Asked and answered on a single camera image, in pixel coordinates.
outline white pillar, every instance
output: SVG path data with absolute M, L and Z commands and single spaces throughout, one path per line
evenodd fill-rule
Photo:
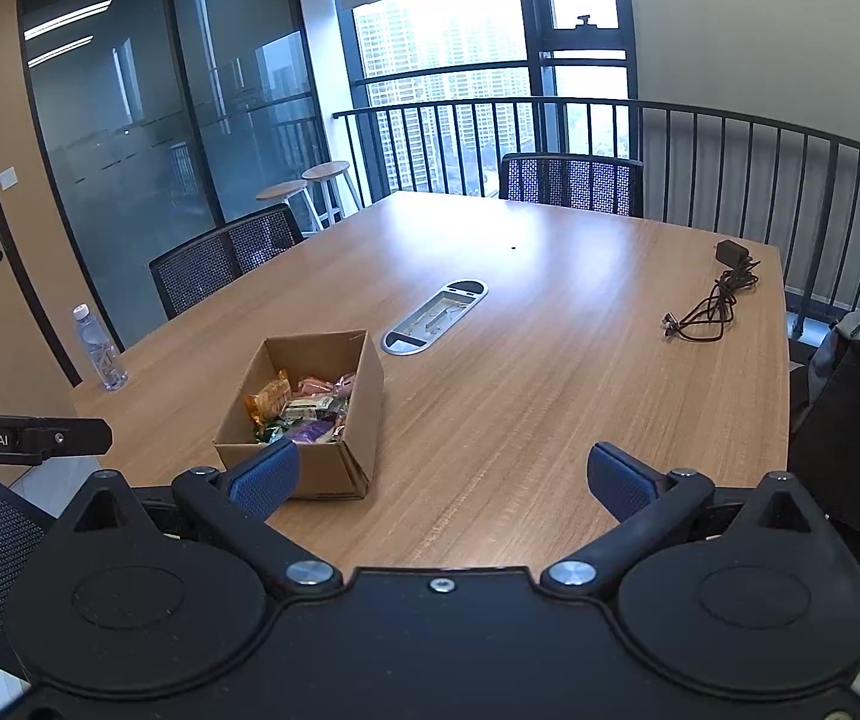
M 350 138 L 346 137 L 346 124 L 343 119 L 334 119 L 332 114 L 346 111 L 353 107 L 350 98 L 350 82 L 346 71 L 346 60 L 343 56 L 343 44 L 340 39 L 340 23 L 337 20 L 336 0 L 300 0 L 303 9 L 303 21 L 307 30 L 307 42 L 310 45 L 310 62 L 313 66 L 313 78 L 316 81 L 316 93 L 319 98 L 320 111 L 323 114 L 323 128 L 326 141 L 330 146 L 330 156 L 334 160 L 346 160 L 353 164 L 353 153 L 350 149 Z M 356 127 L 350 122 L 353 134 L 353 148 L 356 149 L 356 167 L 359 169 L 359 191 L 364 201 L 372 201 L 369 196 L 369 186 L 366 180 L 366 170 L 362 163 L 362 149 Z M 351 167 L 351 180 L 356 182 L 356 172 Z M 347 207 L 354 207 L 353 197 L 342 180 L 337 181 L 340 194 Z

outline wooden conference table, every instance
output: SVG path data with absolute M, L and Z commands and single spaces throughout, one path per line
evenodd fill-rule
M 442 285 L 489 295 L 433 346 L 380 351 L 380 448 L 364 500 L 292 501 L 270 523 L 357 565 L 529 565 L 611 528 L 586 454 L 609 440 L 661 470 L 755 485 L 786 464 L 788 351 L 777 250 L 719 343 L 666 341 L 723 269 L 723 236 L 569 208 L 397 193 L 284 252 L 126 351 L 117 392 L 76 389 L 130 485 L 220 466 L 212 438 L 267 336 L 382 338 Z

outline cardboard box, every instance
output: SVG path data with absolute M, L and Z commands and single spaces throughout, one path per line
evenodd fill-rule
M 365 330 L 289 338 L 267 338 L 246 370 L 214 445 L 227 469 L 265 446 L 253 439 L 253 422 L 244 395 L 258 391 L 286 370 L 291 386 L 306 376 L 335 382 L 356 371 L 350 411 L 342 439 L 334 443 L 299 443 L 300 481 L 294 498 L 363 498 L 373 479 L 383 408 L 383 365 Z

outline light switch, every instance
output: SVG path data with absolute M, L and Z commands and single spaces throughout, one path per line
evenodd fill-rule
M 0 188 L 4 191 L 16 184 L 16 168 L 8 167 L 0 173 Z

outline metal screw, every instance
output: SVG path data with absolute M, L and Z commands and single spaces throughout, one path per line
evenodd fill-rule
M 430 580 L 430 589 L 433 592 L 453 592 L 457 589 L 457 583 L 452 579 L 437 577 L 436 579 Z
M 550 566 L 550 578 L 559 584 L 590 584 L 596 577 L 596 568 L 582 560 L 561 560 Z
M 332 565 L 322 560 L 297 560 L 287 566 L 287 577 L 297 584 L 323 584 L 330 581 L 334 570 Z

